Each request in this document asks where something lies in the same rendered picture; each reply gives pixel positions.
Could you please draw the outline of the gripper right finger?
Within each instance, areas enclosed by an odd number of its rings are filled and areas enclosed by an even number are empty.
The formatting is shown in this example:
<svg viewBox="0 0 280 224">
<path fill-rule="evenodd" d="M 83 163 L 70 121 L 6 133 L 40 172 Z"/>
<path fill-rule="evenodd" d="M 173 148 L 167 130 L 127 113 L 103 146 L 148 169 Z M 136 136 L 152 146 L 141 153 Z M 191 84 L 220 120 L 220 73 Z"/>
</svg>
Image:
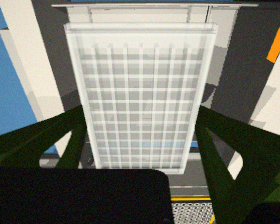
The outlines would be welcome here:
<svg viewBox="0 0 280 224">
<path fill-rule="evenodd" d="M 199 106 L 195 134 L 216 224 L 241 224 L 261 203 L 280 202 L 280 135 Z M 235 180 L 211 134 L 242 157 Z"/>
</svg>

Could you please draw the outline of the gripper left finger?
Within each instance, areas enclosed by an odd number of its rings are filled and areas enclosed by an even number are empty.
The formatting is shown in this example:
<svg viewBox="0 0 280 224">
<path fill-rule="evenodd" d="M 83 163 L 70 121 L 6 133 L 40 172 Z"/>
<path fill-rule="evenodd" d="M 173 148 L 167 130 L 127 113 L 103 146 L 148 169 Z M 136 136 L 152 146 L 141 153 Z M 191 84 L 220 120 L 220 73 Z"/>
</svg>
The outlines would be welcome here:
<svg viewBox="0 0 280 224">
<path fill-rule="evenodd" d="M 0 167 L 41 168 L 41 155 L 72 129 L 55 168 L 78 168 L 87 132 L 82 105 L 0 135 Z"/>
</svg>

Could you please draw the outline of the blue bench mat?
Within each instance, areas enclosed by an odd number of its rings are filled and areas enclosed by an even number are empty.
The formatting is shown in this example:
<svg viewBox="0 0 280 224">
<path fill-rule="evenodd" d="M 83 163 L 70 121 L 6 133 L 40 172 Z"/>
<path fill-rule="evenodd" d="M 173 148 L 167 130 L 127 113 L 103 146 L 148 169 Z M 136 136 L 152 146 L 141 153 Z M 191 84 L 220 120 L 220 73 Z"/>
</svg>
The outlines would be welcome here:
<svg viewBox="0 0 280 224">
<path fill-rule="evenodd" d="M 0 35 L 0 135 L 37 122 Z"/>
</svg>

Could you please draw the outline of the clear multiwell plate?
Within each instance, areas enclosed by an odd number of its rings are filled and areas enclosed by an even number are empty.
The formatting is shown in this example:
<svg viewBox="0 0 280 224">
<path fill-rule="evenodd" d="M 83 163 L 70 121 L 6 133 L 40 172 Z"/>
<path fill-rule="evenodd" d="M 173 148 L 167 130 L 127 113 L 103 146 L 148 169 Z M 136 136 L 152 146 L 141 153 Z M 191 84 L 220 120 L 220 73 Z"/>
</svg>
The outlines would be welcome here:
<svg viewBox="0 0 280 224">
<path fill-rule="evenodd" d="M 184 173 L 218 27 L 64 24 L 96 169 Z"/>
</svg>

